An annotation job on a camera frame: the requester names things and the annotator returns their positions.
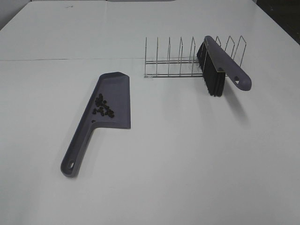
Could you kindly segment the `purple brush black bristles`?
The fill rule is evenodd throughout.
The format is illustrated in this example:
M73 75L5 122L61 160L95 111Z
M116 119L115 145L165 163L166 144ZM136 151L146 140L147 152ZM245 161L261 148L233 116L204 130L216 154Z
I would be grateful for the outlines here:
M252 81L246 72L217 44L211 36L205 36L197 52L199 66L210 95L220 97L228 76L234 85L249 91Z

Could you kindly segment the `pile of coffee beans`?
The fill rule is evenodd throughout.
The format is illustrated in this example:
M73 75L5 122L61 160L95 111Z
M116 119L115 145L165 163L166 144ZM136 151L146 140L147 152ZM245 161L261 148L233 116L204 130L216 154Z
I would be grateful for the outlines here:
M96 97L95 106L96 107L92 109L92 114L95 115L97 113L100 113L101 116L108 116L110 118L113 118L115 116L114 111L109 107L102 93L100 93L98 97Z

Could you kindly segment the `purple plastic dustpan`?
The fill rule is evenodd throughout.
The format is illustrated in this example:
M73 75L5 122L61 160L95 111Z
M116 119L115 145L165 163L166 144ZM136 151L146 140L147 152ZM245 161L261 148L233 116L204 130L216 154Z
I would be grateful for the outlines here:
M131 128L128 75L112 72L99 77L60 165L66 177L78 175L92 133L97 128Z

